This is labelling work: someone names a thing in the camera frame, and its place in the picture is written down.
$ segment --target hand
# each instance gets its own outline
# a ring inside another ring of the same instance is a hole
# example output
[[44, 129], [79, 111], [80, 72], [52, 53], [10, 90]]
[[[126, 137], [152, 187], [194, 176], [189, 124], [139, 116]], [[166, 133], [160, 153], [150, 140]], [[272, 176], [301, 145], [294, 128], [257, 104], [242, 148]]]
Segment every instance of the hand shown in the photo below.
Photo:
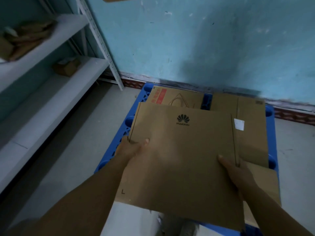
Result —
[[121, 139], [121, 143], [118, 145], [115, 156], [120, 155], [127, 158], [129, 161], [131, 158], [141, 154], [144, 148], [149, 144], [150, 139], [147, 138], [142, 143], [130, 143], [127, 136]]
[[223, 156], [218, 156], [218, 161], [227, 171], [231, 181], [238, 188], [241, 193], [241, 198], [252, 190], [255, 190], [258, 185], [256, 184], [253, 174], [248, 169], [246, 162], [240, 159], [239, 167], [232, 164], [230, 161], [225, 159]]

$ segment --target white metal shelving unit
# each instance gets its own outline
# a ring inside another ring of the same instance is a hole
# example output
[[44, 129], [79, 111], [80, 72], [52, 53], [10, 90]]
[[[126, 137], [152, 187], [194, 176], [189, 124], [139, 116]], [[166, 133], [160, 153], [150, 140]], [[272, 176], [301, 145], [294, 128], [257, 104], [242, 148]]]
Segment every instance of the white metal shelving unit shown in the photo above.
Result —
[[50, 77], [0, 123], [0, 192], [108, 66], [120, 89], [124, 88], [88, 6], [84, 0], [76, 1], [82, 15], [59, 15], [57, 27], [49, 39], [18, 61], [0, 65], [0, 92], [78, 31], [84, 30], [86, 25], [89, 25], [104, 59], [80, 56], [81, 65], [71, 78], [60, 75]]

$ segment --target gray floor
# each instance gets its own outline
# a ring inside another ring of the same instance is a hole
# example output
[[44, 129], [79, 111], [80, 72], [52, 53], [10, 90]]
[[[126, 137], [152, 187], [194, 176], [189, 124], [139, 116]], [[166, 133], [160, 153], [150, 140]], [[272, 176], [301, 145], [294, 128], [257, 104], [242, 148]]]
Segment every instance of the gray floor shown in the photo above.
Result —
[[[96, 87], [0, 205], [0, 232], [42, 216], [93, 174], [140, 90]], [[315, 234], [315, 127], [276, 119], [283, 208]], [[158, 213], [114, 203], [102, 235], [155, 235]], [[199, 235], [216, 235], [201, 227]]]

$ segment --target white sticker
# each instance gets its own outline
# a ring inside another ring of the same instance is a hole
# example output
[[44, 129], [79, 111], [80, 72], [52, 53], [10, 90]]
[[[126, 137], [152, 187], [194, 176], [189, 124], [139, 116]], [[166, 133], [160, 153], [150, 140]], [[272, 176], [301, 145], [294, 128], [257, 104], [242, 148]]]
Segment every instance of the white sticker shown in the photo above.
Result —
[[235, 128], [244, 131], [244, 121], [234, 118]]

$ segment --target blue wall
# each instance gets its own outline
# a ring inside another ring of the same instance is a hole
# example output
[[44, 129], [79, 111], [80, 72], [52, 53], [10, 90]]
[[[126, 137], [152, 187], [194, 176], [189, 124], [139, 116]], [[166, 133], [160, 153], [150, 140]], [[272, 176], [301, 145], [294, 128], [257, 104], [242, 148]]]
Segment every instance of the blue wall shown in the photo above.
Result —
[[315, 0], [87, 0], [120, 71], [315, 104]]
[[[25, 20], [36, 20], [43, 15], [46, 12], [37, 0], [0, 0], [0, 29], [5, 26], [14, 27]], [[0, 93], [0, 121], [53, 75], [53, 63], [72, 55], [70, 47], [63, 44]]]

